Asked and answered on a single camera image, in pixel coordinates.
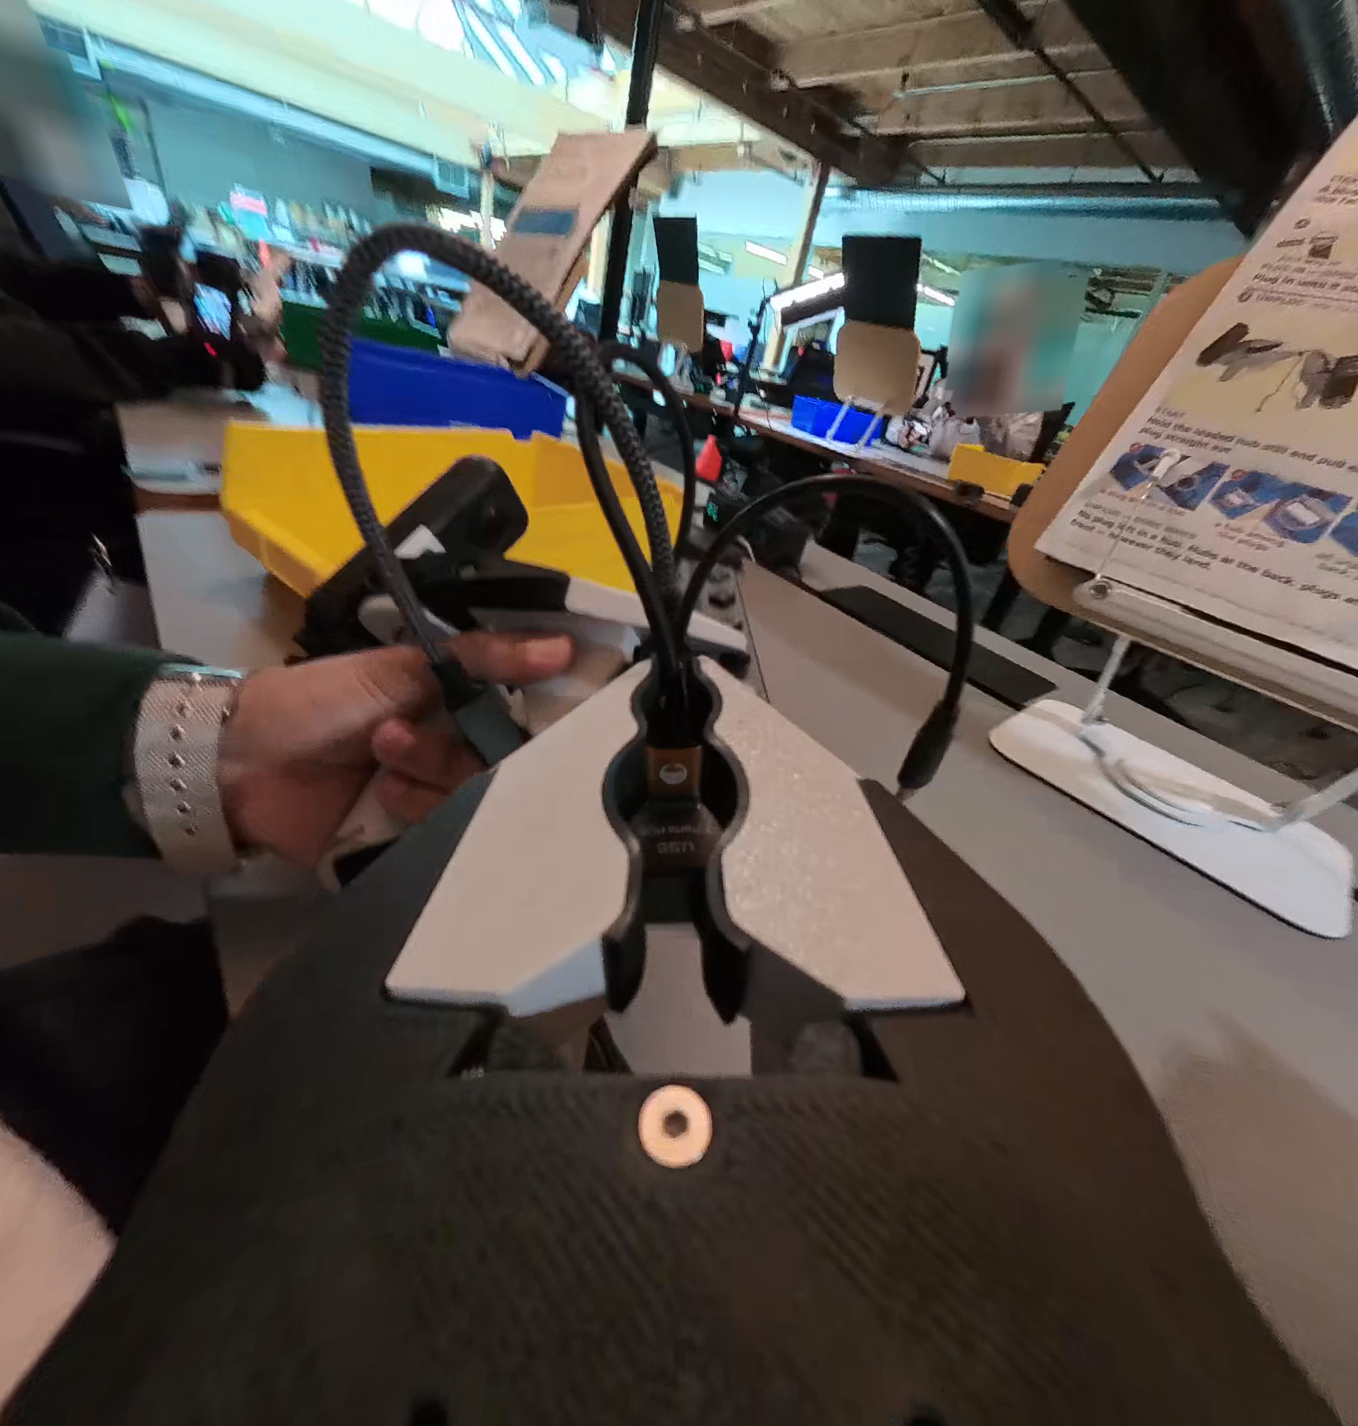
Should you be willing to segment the person's left hand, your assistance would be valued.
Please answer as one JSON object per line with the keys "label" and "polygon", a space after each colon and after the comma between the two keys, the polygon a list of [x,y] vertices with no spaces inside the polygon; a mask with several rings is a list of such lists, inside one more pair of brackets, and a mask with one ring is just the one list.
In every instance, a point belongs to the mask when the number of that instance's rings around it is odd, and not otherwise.
{"label": "person's left hand", "polygon": [[483,764],[444,716],[424,653],[390,646],[249,673],[216,783],[238,850],[313,866],[368,785],[413,826]]}

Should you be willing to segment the cardboard card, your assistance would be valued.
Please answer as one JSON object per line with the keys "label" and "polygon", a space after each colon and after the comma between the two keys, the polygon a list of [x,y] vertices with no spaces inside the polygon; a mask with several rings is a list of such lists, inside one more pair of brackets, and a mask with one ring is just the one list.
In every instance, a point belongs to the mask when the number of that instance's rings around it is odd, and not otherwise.
{"label": "cardboard card", "polygon": [[[494,258],[561,310],[578,282],[599,220],[654,156],[640,127],[559,135],[522,188]],[[451,353],[530,372],[546,341],[489,290],[472,286],[446,333]]]}

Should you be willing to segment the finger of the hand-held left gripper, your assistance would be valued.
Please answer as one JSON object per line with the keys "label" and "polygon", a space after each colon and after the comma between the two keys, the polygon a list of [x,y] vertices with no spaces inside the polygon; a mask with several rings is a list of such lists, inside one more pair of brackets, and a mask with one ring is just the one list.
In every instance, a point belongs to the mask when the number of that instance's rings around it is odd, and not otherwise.
{"label": "finger of the hand-held left gripper", "polygon": [[[460,627],[464,621],[487,632],[564,637],[572,646],[567,668],[626,668],[635,656],[643,657],[651,643],[646,621],[637,605],[623,606],[616,613],[457,605],[452,624]],[[707,616],[696,618],[696,630],[689,632],[689,649],[735,668],[743,668],[751,659],[751,646],[742,629],[715,622]]]}
{"label": "finger of the hand-held left gripper", "polygon": [[516,689],[516,724],[535,737],[632,664],[632,645],[573,645],[567,668]]}

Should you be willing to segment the black desk pad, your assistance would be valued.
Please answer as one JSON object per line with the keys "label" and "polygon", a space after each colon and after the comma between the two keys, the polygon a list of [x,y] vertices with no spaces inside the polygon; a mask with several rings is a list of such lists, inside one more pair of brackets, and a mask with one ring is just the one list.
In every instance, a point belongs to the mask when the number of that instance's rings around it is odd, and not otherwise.
{"label": "black desk pad", "polygon": [[[809,589],[809,594],[926,664],[950,670],[953,629],[863,584]],[[972,645],[966,681],[1009,708],[1022,708],[1055,691],[1054,681],[979,643]]]}

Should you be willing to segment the instruction sheet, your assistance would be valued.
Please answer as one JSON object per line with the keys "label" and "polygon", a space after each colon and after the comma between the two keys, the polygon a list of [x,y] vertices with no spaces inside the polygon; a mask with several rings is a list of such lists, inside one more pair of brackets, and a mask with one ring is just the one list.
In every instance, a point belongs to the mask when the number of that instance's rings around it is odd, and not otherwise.
{"label": "instruction sheet", "polygon": [[1240,261],[1054,552],[1358,672],[1358,118]]}

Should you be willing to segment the small yellow storage bin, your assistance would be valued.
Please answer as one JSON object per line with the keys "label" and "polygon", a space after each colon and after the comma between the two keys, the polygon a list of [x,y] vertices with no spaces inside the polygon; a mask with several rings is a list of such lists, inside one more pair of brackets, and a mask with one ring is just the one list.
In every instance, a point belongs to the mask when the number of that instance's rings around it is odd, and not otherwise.
{"label": "small yellow storage bin", "polygon": [[947,479],[955,485],[977,487],[992,498],[1011,501],[1017,490],[1031,487],[1042,474],[1041,462],[1017,460],[963,442],[953,447]]}

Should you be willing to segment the black cable orange plugs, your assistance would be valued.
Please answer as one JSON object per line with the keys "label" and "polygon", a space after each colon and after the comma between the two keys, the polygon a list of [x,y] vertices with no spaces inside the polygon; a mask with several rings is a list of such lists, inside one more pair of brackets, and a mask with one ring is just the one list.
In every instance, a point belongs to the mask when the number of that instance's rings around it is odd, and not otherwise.
{"label": "black cable orange plugs", "polygon": [[[968,683],[966,670],[976,630],[969,562],[953,535],[952,525],[936,511],[928,497],[871,474],[842,474],[804,477],[747,503],[718,527],[696,557],[675,616],[677,630],[683,635],[686,649],[688,625],[708,575],[720,563],[721,557],[747,536],[751,527],[764,516],[777,509],[791,508],[798,500],[815,495],[863,495],[871,501],[893,508],[918,533],[926,535],[939,546],[942,560],[950,573],[955,600],[953,659],[950,670],[945,672],[947,678],[941,699],[918,726],[898,769],[898,793],[907,799],[934,778],[953,740],[961,697]],[[673,734],[678,740],[666,746],[654,742],[651,735],[645,738],[643,777],[650,797],[701,799],[701,735],[694,732],[694,719],[683,707],[685,681],[686,673],[681,672],[675,684],[677,692],[664,695],[659,705],[659,732]]]}

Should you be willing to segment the person's left forearm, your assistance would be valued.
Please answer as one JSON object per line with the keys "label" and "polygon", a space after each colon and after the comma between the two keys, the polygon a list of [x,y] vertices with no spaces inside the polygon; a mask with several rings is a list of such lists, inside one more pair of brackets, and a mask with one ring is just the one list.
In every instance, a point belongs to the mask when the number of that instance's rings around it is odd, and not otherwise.
{"label": "person's left forearm", "polygon": [[169,664],[39,633],[0,603],[0,855],[158,858],[128,786],[139,705]]}

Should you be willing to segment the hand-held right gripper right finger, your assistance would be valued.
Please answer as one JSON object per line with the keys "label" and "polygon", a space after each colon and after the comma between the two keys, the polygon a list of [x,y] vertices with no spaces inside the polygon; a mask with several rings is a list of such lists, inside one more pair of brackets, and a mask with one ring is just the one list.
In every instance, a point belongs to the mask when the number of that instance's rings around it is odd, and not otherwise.
{"label": "hand-held right gripper right finger", "polygon": [[966,993],[847,762],[701,657],[735,810],[705,866],[704,976],[724,1017],[810,1023]]}

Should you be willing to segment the blue storage bin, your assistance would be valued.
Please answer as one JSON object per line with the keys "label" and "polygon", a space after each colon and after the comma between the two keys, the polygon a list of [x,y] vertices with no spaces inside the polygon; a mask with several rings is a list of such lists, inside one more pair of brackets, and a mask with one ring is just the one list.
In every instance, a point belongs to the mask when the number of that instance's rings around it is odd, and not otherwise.
{"label": "blue storage bin", "polygon": [[569,396],[543,377],[457,358],[444,350],[354,337],[347,414],[355,425],[505,431],[561,438]]}
{"label": "blue storage bin", "polygon": [[864,447],[882,436],[888,417],[850,401],[798,395],[791,407],[791,428],[826,444]]}

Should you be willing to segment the white stand base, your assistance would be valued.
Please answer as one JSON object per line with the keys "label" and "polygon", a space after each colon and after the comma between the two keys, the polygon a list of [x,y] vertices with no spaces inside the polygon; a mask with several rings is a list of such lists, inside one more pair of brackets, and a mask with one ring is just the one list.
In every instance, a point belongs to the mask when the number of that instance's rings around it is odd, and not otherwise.
{"label": "white stand base", "polygon": [[1313,821],[1358,793],[1358,767],[1324,789],[1271,804],[1133,737],[1103,715],[1130,646],[1128,635],[1116,635],[1082,707],[1028,703],[990,731],[992,750],[1278,921],[1346,937],[1354,861]]}

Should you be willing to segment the grey desk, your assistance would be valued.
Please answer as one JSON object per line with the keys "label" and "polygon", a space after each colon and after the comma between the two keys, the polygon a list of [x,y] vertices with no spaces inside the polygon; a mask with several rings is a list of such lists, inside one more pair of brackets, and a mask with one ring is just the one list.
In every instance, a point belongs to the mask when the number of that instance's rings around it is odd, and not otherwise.
{"label": "grey desk", "polygon": [[[295,614],[211,512],[142,517],[153,611],[174,646],[247,667]],[[740,576],[751,673],[812,738],[866,773],[898,756],[931,668],[791,582]],[[914,799],[931,832],[1047,941],[1122,1042],[1171,1133],[1203,1214],[1259,1308],[1346,1423],[1358,1423],[1358,902],[1351,934],[1275,921],[996,756],[1006,708],[972,691],[941,778]],[[1325,821],[1358,863],[1358,812]],[[0,966],[84,945],[134,915],[212,912],[231,1007],[298,944],[316,893],[263,863],[209,901],[153,864],[0,858]],[[681,942],[656,937],[658,987],[613,1030],[640,1073],[739,1068],[745,1030],[701,1025]]]}

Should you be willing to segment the grey wristwatch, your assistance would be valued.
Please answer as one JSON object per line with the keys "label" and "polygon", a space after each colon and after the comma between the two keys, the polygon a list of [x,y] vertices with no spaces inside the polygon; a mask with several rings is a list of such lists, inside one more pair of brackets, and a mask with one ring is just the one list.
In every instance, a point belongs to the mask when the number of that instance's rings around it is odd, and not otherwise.
{"label": "grey wristwatch", "polygon": [[165,665],[146,686],[131,743],[131,808],[160,859],[214,879],[235,871],[239,853],[225,823],[219,786],[223,726],[243,673]]}

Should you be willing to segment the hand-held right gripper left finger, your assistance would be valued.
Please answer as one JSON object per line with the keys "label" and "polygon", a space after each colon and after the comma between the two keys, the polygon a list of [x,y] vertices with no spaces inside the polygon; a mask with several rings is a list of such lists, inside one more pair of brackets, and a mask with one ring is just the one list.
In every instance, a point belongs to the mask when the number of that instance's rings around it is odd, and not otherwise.
{"label": "hand-held right gripper left finger", "polygon": [[627,1006],[643,969],[637,842],[611,766],[650,667],[591,692],[492,772],[384,979],[395,1001],[543,1017]]}

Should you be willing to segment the yellow plastic bin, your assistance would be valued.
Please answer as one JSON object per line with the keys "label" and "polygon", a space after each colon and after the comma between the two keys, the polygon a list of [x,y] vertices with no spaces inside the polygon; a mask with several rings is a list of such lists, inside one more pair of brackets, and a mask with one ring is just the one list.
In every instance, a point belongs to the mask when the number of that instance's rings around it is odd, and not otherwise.
{"label": "yellow plastic bin", "polygon": [[[505,471],[527,511],[511,559],[634,592],[573,441],[465,427],[363,425],[352,433],[382,522],[459,458],[486,457]],[[233,543],[297,597],[309,597],[362,547],[322,430],[228,423],[220,509]]]}

